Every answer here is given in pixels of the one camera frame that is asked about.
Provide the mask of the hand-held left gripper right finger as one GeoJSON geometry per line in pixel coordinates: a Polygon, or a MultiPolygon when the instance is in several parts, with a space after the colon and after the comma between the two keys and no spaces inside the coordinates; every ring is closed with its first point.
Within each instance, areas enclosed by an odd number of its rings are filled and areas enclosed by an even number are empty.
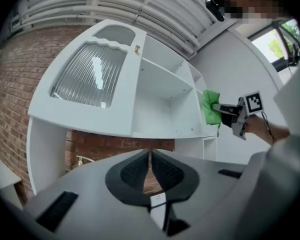
{"type": "Polygon", "coordinates": [[[157,149],[151,152],[151,167],[167,201],[186,201],[199,186],[195,169],[157,149]]]}

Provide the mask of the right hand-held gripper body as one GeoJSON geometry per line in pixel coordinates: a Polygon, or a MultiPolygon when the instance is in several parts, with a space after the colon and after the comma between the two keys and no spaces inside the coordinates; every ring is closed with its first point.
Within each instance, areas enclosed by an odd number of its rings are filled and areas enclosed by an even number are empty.
{"type": "Polygon", "coordinates": [[[239,97],[237,111],[222,111],[221,121],[232,129],[234,136],[246,140],[247,120],[250,116],[264,111],[259,91],[239,97]]]}

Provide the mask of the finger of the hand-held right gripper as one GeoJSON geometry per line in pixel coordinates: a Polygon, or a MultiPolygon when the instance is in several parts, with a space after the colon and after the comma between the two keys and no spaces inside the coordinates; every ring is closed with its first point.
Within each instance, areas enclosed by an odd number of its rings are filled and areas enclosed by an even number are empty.
{"type": "Polygon", "coordinates": [[[214,103],[213,110],[218,112],[236,112],[238,107],[236,105],[214,103]]]}

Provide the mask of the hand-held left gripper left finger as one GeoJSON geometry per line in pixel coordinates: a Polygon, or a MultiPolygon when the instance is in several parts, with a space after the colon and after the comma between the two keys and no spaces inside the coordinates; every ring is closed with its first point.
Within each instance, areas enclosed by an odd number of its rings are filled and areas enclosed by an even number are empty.
{"type": "Polygon", "coordinates": [[[137,154],[115,164],[105,175],[105,184],[111,194],[131,206],[149,206],[150,197],[144,194],[144,183],[149,171],[149,151],[137,154]]]}

